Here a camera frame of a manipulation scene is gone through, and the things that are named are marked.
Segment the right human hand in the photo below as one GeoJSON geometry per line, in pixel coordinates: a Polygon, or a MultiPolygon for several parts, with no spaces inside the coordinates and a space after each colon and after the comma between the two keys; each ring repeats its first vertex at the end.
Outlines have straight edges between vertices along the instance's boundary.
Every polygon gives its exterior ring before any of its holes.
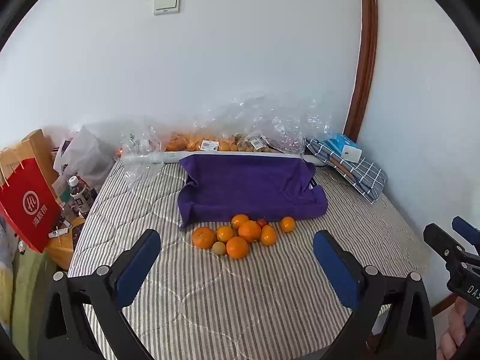
{"type": "Polygon", "coordinates": [[[448,314],[448,329],[442,334],[437,348],[436,359],[451,359],[466,337],[465,314],[467,301],[457,297],[453,308],[448,314]]]}

